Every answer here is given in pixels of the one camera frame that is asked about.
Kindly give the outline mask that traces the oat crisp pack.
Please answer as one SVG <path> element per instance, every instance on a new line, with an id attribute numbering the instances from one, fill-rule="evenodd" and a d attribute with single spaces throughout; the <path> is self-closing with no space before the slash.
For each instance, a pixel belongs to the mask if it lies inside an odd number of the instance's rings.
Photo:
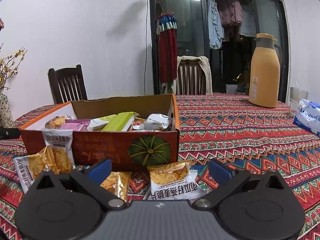
<path id="1" fill-rule="evenodd" d="M 195 200 L 206 194 L 191 169 L 191 160 L 149 166 L 150 188 L 147 200 Z"/>
<path id="2" fill-rule="evenodd" d="M 100 186 L 126 202 L 130 178 L 131 172 L 111 172 Z"/>
<path id="3" fill-rule="evenodd" d="M 29 190 L 44 169 L 52 170 L 55 174 L 59 174 L 50 146 L 46 146 L 37 154 L 16 157 L 13 161 L 24 193 Z"/>
<path id="4" fill-rule="evenodd" d="M 43 129 L 42 135 L 53 152 L 60 173 L 69 173 L 75 168 L 72 153 L 73 131 L 71 129 Z"/>

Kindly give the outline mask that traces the pink snack pack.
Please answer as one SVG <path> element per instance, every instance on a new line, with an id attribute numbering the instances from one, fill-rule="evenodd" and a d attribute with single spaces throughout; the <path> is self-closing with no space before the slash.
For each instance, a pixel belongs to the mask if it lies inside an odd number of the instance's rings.
<path id="1" fill-rule="evenodd" d="M 66 119 L 59 129 L 69 129 L 77 132 L 87 131 L 90 122 L 90 119 Z"/>

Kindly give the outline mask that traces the long green snack bar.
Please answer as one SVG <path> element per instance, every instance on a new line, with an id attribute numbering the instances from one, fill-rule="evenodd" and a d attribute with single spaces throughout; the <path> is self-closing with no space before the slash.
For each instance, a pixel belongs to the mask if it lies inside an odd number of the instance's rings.
<path id="1" fill-rule="evenodd" d="M 125 132 L 129 129 L 132 122 L 138 117 L 136 112 L 121 112 L 102 129 L 103 132 Z"/>

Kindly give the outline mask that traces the small orange snack pack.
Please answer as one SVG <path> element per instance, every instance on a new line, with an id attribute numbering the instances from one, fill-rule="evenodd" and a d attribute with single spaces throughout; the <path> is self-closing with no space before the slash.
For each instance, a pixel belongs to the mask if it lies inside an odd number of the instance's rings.
<path id="1" fill-rule="evenodd" d="M 142 119 L 142 118 L 135 118 L 133 120 L 133 122 L 131 123 L 128 131 L 134 131 L 134 130 L 138 130 L 139 126 L 141 124 L 143 124 L 145 122 L 145 119 Z"/>

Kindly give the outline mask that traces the white grey snack pack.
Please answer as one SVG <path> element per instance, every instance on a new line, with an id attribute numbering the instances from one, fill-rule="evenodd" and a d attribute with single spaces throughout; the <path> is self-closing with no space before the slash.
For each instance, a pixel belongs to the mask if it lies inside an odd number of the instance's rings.
<path id="1" fill-rule="evenodd" d="M 146 130 L 161 130 L 168 129 L 172 124 L 172 118 L 159 113 L 150 114 L 144 122 Z"/>

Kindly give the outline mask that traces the oat crisp pack on pile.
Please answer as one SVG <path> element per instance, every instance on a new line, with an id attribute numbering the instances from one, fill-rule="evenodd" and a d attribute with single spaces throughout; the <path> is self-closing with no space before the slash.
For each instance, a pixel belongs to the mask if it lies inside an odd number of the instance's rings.
<path id="1" fill-rule="evenodd" d="M 55 174 L 59 174 L 50 146 L 46 146 L 37 154 L 16 157 L 13 161 L 24 193 L 29 190 L 44 169 L 52 170 Z"/>

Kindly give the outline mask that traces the oat crisp pack against box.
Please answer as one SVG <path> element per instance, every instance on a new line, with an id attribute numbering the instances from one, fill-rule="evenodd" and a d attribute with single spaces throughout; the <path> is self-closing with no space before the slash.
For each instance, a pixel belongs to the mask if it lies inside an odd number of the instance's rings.
<path id="1" fill-rule="evenodd" d="M 60 173 L 69 173 L 75 168 L 72 153 L 73 131 L 71 129 L 43 129 L 42 135 L 53 152 Z"/>

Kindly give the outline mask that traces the patterned red tablecloth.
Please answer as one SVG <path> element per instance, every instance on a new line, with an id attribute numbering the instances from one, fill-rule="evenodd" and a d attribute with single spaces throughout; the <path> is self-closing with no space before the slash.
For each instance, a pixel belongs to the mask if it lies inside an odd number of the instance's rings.
<path id="1" fill-rule="evenodd" d="M 217 158 L 253 174 L 277 170 L 305 211 L 300 239 L 319 239 L 319 137 L 293 123 L 289 106 L 250 104 L 240 95 L 179 95 L 179 159 L 191 159 L 197 183 L 217 187 L 207 162 Z"/>

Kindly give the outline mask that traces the floral vase yellow twigs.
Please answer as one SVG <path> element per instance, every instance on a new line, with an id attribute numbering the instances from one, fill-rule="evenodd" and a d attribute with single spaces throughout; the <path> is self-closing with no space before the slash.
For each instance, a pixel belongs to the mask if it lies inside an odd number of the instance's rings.
<path id="1" fill-rule="evenodd" d="M 6 91 L 10 89 L 7 83 L 18 74 L 19 66 L 26 53 L 27 50 L 22 47 L 12 55 L 1 57 L 1 127 L 3 128 L 14 127 L 9 99 L 6 94 Z"/>

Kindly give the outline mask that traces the dark wooden chair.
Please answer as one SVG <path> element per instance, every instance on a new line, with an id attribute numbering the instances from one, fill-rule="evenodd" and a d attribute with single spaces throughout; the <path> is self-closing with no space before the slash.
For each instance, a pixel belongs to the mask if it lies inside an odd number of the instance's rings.
<path id="1" fill-rule="evenodd" d="M 48 70 L 48 80 L 55 104 L 87 100 L 84 77 L 80 64 L 74 68 Z"/>

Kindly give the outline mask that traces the orange thermos jug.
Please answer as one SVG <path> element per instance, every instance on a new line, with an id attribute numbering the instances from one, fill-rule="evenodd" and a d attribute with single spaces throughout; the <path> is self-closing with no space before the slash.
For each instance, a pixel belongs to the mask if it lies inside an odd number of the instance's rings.
<path id="1" fill-rule="evenodd" d="M 258 33 L 255 40 L 248 100 L 257 106 L 275 108 L 278 103 L 282 48 L 271 34 Z"/>

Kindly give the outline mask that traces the white blue tissue pack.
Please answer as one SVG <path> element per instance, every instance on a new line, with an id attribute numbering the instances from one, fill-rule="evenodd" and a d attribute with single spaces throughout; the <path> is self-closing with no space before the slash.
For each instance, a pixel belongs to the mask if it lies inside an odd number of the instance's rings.
<path id="1" fill-rule="evenodd" d="M 301 99 L 293 123 L 299 127 L 314 133 L 319 137 L 320 133 L 320 105 L 319 103 Z"/>

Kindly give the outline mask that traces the chair with beige cloth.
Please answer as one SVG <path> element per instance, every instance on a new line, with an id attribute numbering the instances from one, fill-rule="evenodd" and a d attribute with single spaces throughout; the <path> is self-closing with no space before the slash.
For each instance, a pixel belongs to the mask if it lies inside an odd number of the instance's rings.
<path id="1" fill-rule="evenodd" d="M 177 95 L 212 95 L 212 74 L 205 56 L 178 56 L 177 79 L 173 91 Z"/>

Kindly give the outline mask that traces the drinking glass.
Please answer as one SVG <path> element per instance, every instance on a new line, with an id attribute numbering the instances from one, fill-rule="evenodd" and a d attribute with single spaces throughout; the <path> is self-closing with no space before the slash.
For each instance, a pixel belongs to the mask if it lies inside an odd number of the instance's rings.
<path id="1" fill-rule="evenodd" d="M 298 82 L 294 87 L 290 87 L 290 114 L 295 116 L 300 100 L 308 98 L 308 91 L 301 90 Z"/>

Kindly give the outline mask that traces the pink vase with roses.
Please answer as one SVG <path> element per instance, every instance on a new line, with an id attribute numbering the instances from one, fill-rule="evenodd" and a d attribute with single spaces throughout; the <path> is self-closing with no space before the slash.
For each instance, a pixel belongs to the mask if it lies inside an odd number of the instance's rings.
<path id="1" fill-rule="evenodd" d="M 0 31 L 4 28 L 4 22 L 2 21 L 2 19 L 0 18 Z"/>

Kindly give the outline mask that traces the hanging blue shirt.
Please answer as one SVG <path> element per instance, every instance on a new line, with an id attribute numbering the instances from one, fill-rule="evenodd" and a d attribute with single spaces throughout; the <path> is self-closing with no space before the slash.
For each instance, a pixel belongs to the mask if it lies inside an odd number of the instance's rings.
<path id="1" fill-rule="evenodd" d="M 215 0 L 207 1 L 208 7 L 208 34 L 210 49 L 218 50 L 222 47 L 225 32 L 221 24 L 220 14 Z"/>

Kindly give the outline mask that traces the red tassel hanging decoration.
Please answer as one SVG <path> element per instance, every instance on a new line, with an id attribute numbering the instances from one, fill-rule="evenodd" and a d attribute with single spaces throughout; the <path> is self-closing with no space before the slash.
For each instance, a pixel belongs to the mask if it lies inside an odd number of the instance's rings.
<path id="1" fill-rule="evenodd" d="M 169 83 L 177 78 L 177 20 L 173 12 L 157 18 L 157 40 L 160 83 Z"/>

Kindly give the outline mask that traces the hanging pink jacket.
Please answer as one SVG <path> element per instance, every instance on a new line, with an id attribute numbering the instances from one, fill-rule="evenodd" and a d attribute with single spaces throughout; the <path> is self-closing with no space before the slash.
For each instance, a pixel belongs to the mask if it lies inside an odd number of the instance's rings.
<path id="1" fill-rule="evenodd" d="M 243 9 L 238 0 L 220 0 L 220 17 L 223 26 L 241 25 Z"/>

